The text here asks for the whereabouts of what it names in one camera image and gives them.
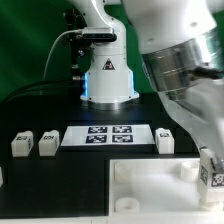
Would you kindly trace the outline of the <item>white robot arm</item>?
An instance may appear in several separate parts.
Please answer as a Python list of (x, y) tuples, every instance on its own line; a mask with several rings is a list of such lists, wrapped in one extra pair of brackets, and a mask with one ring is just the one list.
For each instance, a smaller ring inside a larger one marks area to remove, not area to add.
[(93, 61), (81, 99), (119, 105), (135, 95), (126, 66), (125, 28), (106, 5), (121, 4), (138, 37), (143, 68), (169, 116), (224, 169), (224, 58), (213, 14), (224, 0), (68, 0), (87, 27)]

